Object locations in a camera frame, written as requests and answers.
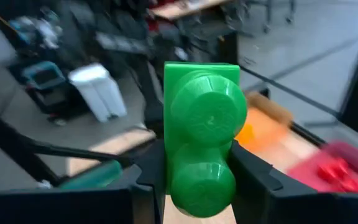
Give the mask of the teal translucent plastic bin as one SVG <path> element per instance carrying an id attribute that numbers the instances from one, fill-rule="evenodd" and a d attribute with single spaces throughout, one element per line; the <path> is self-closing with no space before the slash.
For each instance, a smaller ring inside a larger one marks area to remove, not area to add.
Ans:
<path id="1" fill-rule="evenodd" d="M 123 168 L 118 161 L 107 161 L 70 177 L 59 185 L 60 189 L 105 187 L 121 176 Z"/>

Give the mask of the blue teach pendant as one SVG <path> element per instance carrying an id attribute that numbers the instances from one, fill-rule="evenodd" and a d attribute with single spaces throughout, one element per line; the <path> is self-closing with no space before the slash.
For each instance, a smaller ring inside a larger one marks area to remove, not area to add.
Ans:
<path id="1" fill-rule="evenodd" d="M 38 90 L 46 90 L 65 83 L 66 78 L 59 67 L 50 61 L 42 61 L 23 69 L 26 83 Z"/>

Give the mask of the green toy block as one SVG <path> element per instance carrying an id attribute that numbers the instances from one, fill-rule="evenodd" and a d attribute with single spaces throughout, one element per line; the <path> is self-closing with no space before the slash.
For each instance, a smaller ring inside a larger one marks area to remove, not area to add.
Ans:
<path id="1" fill-rule="evenodd" d="M 236 192 L 227 157 L 247 117 L 239 75 L 229 63 L 164 65 L 167 194 L 189 216 L 219 214 Z"/>

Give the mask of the white waste bin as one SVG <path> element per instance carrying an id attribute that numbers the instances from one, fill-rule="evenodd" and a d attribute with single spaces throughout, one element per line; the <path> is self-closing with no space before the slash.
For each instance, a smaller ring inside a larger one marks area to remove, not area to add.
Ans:
<path id="1" fill-rule="evenodd" d="M 127 115 L 117 82 L 100 63 L 92 63 L 72 70 L 68 79 L 80 92 L 99 122 L 105 123 L 112 116 Z"/>

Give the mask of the red translucent plastic bin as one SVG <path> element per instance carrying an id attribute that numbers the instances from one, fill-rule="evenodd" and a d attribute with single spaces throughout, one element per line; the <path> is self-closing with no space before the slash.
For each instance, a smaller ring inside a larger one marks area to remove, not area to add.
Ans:
<path id="1" fill-rule="evenodd" d="M 337 157 L 349 164 L 350 176 L 339 184 L 329 184 L 316 171 Z M 341 141 L 325 144 L 319 152 L 289 169 L 287 175 L 319 192 L 358 193 L 358 148 Z"/>

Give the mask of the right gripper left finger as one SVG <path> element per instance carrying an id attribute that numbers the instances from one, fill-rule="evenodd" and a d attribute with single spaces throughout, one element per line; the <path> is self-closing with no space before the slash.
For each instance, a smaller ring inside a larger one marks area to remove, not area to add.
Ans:
<path id="1" fill-rule="evenodd" d="M 113 182 L 121 200 L 114 203 L 116 224 L 162 224 L 166 177 L 164 142 L 158 140 Z"/>

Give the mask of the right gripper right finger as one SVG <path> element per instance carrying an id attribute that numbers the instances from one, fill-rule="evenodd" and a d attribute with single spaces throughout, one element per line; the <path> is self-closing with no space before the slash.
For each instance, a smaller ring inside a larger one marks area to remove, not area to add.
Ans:
<path id="1" fill-rule="evenodd" d="M 228 165 L 236 179 L 231 202 L 236 224 L 318 224 L 308 208 L 316 191 L 232 142 Z"/>

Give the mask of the wooden background table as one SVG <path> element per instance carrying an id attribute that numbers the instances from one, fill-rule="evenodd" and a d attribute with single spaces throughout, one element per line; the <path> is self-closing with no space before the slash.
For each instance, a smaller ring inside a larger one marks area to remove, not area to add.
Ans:
<path id="1" fill-rule="evenodd" d="M 180 0 L 151 10 L 155 17 L 175 20 L 232 0 Z"/>

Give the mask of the orange translucent plastic bin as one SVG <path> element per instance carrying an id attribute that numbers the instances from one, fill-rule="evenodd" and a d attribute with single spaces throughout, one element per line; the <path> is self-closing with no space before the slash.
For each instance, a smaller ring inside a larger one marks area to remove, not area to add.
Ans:
<path id="1" fill-rule="evenodd" d="M 256 91 L 246 94 L 246 100 L 248 109 L 244 125 L 253 125 L 255 141 L 243 148 L 250 152 L 261 151 L 287 134 L 293 121 L 289 110 Z"/>

